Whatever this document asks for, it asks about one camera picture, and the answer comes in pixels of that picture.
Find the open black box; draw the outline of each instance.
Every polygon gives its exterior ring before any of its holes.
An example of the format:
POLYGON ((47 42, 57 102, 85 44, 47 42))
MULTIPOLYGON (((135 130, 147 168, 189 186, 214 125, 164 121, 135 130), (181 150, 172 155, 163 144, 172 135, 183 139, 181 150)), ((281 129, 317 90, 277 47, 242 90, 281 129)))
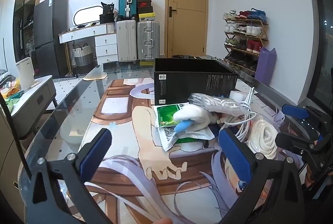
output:
POLYGON ((216 60, 156 58, 155 105, 185 103, 191 93, 229 97, 237 78, 216 60))

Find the glass table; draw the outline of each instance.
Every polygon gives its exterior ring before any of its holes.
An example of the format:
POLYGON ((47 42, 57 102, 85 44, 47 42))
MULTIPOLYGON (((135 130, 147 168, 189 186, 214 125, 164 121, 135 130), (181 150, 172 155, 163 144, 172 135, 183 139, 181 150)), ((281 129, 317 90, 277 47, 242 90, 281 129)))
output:
MULTIPOLYGON (((244 72, 239 75, 237 90, 248 93, 250 86, 257 90, 254 111, 273 120, 278 109, 290 103, 244 72)), ((174 223, 218 223, 241 193, 239 179, 217 139, 163 151, 153 126, 153 86, 149 86, 154 83, 153 77, 152 63, 147 61, 108 63, 92 70, 40 128, 26 152, 28 165, 33 170, 41 157, 52 161, 77 153, 101 128, 107 128, 113 135, 112 146, 86 187, 114 224, 147 224, 161 217, 170 217, 174 223), (101 77, 103 70, 106 77, 101 77), (143 86, 146 96, 132 99, 133 89, 138 86, 143 86), (101 103, 105 101, 114 103, 111 110, 103 110, 101 103)), ((286 117, 280 130, 308 137, 292 118, 286 117)), ((278 157, 284 159, 287 155, 280 150, 278 157)), ((301 158, 292 157, 301 168, 301 158)), ((25 201, 30 182, 22 167, 18 177, 25 201)), ((59 184, 70 211, 82 220, 65 183, 59 184)), ((270 182, 257 206, 264 202, 269 187, 270 182)))

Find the stack of shoe boxes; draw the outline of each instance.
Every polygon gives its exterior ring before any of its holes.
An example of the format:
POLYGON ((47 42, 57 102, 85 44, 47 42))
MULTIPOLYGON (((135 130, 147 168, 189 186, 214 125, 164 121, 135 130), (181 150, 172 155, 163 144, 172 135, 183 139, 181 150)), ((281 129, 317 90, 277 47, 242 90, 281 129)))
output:
POLYGON ((138 14, 140 21, 155 20, 155 13, 152 7, 152 0, 137 0, 138 14))

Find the shoe rack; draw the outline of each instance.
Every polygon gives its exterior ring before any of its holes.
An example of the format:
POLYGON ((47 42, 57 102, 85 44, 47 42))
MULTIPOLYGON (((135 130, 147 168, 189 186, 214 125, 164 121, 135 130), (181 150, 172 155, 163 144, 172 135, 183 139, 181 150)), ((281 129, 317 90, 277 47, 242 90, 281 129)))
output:
MULTIPOLYGON (((263 36, 262 37, 256 37, 256 36, 253 36, 253 35, 243 35, 243 34, 240 34, 240 33, 232 33, 232 32, 225 32, 225 35, 227 36, 227 38, 229 39, 233 39, 235 38, 236 36, 239 36, 239 37, 242 37, 242 38, 246 38, 247 40, 249 39, 253 39, 253 40, 257 40, 257 41, 260 41, 262 46, 265 47, 267 46, 267 43, 269 42, 268 40, 268 36, 267 36, 267 27, 268 27, 268 24, 266 23, 263 23, 261 20, 252 20, 252 19, 231 19, 231 20, 226 20, 227 21, 233 21, 233 22, 236 22, 238 23, 238 25, 245 25, 245 26, 249 26, 249 25, 259 25, 262 27, 262 31, 263 31, 263 36)), ((247 55, 251 55, 253 56, 254 58, 258 58, 259 57, 259 54, 256 54, 254 52, 249 52, 247 50, 242 50, 242 49, 239 49, 239 48, 235 48, 235 47, 231 47, 231 46, 228 46, 228 45, 224 45, 225 49, 227 50, 228 53, 230 53, 232 50, 236 50, 236 51, 239 51, 239 52, 242 52, 242 53, 245 53, 247 55)), ((243 65, 240 65, 240 64, 237 64, 237 63, 233 63, 227 59, 223 59, 226 63, 230 64, 230 65, 233 65, 234 67, 240 69, 240 70, 245 70, 245 72, 248 72, 250 75, 255 75, 255 71, 243 66, 243 65)))

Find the red shoe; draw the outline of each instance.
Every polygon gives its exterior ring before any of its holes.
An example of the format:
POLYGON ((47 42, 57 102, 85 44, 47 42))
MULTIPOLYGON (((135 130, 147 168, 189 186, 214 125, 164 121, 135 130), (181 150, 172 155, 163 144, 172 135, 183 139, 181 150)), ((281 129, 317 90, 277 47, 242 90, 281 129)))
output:
POLYGON ((235 17, 235 19, 247 19, 247 16, 251 14, 251 11, 240 11, 239 15, 235 17))
POLYGON ((260 54, 262 44, 259 41, 253 41, 253 53, 260 54))
POLYGON ((246 46, 246 51, 252 52, 253 51, 253 45, 254 45, 254 41, 248 40, 247 41, 247 46, 246 46))

